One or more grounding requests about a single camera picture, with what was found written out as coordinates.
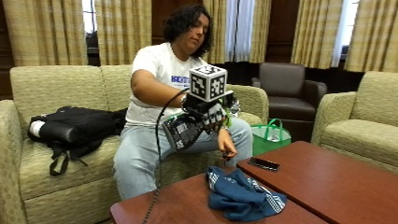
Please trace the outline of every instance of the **cell phone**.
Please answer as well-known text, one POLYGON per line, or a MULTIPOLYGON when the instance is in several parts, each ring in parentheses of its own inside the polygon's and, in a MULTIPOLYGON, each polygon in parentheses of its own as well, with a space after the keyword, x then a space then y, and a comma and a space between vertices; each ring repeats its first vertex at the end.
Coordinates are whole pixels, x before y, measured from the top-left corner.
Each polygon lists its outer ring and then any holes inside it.
POLYGON ((274 172, 278 171, 280 164, 277 164, 273 161, 266 161, 260 158, 252 157, 248 162, 249 162, 249 164, 252 164, 265 170, 270 170, 274 172))

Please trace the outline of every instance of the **man's arm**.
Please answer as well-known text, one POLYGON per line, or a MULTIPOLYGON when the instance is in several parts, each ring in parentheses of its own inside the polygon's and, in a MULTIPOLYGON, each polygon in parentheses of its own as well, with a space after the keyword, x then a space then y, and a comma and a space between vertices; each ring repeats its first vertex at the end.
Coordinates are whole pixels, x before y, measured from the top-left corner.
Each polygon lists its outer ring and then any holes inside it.
MULTIPOLYGON (((137 70, 130 79, 130 87, 137 99, 148 105, 165 106, 180 90, 158 82, 150 72, 137 70)), ((181 94, 168 107, 180 108, 181 94)))

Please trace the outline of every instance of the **beige curtain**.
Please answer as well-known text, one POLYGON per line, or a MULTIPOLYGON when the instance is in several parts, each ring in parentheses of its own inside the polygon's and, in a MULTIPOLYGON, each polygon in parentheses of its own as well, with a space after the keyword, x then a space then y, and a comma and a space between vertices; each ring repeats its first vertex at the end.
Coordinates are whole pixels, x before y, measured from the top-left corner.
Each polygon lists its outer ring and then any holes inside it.
POLYGON ((83 2, 3 0, 16 66, 87 64, 83 2))
POLYGON ((292 63, 327 69, 343 0, 300 1, 292 63))
POLYGON ((152 44, 152 1, 96 1, 101 65, 129 64, 152 44))
POLYGON ((264 63, 272 15, 272 0, 256 0, 249 63, 264 63))
POLYGON ((346 69, 398 72, 398 0, 361 0, 346 69))
POLYGON ((225 63, 226 0, 202 0, 202 4, 213 18, 213 47, 202 60, 208 63, 225 63))

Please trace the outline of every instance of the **curly black hair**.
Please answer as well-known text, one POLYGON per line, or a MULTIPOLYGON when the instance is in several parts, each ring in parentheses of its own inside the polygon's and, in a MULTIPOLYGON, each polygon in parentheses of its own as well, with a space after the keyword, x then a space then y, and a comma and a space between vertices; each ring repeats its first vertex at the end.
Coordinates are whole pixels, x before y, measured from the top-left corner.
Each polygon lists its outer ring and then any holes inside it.
POLYGON ((212 48, 213 23, 212 17, 205 7, 202 5, 189 5, 181 7, 177 11, 172 13, 168 20, 162 22, 164 40, 172 43, 181 34, 186 33, 196 26, 200 14, 208 17, 209 27, 201 46, 198 47, 197 51, 190 55, 194 58, 201 57, 202 54, 212 48))

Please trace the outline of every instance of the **cable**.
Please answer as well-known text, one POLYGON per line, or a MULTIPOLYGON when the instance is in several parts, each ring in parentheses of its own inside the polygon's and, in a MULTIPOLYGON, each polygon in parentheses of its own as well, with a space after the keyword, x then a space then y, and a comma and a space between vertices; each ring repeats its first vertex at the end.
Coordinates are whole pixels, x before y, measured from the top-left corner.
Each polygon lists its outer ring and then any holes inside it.
MULTIPOLYGON (((157 118, 157 123, 156 123, 156 127, 154 127, 154 135, 156 135, 156 138, 157 138, 157 147, 158 147, 158 156, 160 156, 160 172, 161 172, 161 144, 160 144, 160 123, 161 123, 161 117, 162 117, 162 113, 164 113, 164 110, 165 108, 169 106, 169 104, 172 103, 172 101, 184 93, 189 90, 189 88, 185 88, 184 90, 181 90, 174 96, 173 98, 166 102, 166 104, 164 105, 162 109, 161 109, 161 112, 160 112, 160 115, 158 115, 158 118, 157 118)), ((153 207, 154 207, 154 204, 158 200, 158 197, 160 197, 160 189, 161 189, 161 178, 160 178, 160 183, 156 184, 157 186, 157 189, 156 189, 156 192, 154 192, 154 198, 152 199, 152 202, 149 204, 149 208, 148 208, 148 211, 146 211, 146 215, 144 217, 144 220, 142 220, 142 224, 146 223, 148 219, 149 219, 149 216, 150 216, 150 213, 152 213, 152 210, 153 210, 153 207)))

